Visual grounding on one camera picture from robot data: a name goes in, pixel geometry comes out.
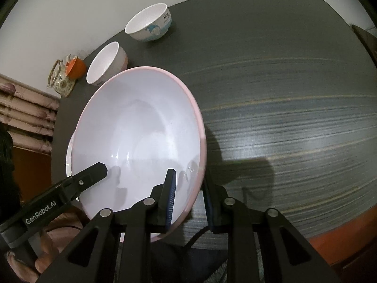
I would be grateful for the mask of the person's left hand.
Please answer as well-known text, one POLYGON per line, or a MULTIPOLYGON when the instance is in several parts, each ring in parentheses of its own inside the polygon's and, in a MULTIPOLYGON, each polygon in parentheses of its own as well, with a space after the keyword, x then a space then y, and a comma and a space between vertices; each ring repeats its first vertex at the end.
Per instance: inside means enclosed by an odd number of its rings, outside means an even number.
POLYGON ((17 259, 14 252, 9 251, 6 254, 8 264, 21 281, 35 283, 39 279, 39 276, 59 255, 57 247, 44 230, 40 232, 40 246, 41 254, 34 263, 36 270, 32 270, 25 263, 21 262, 21 260, 17 259))

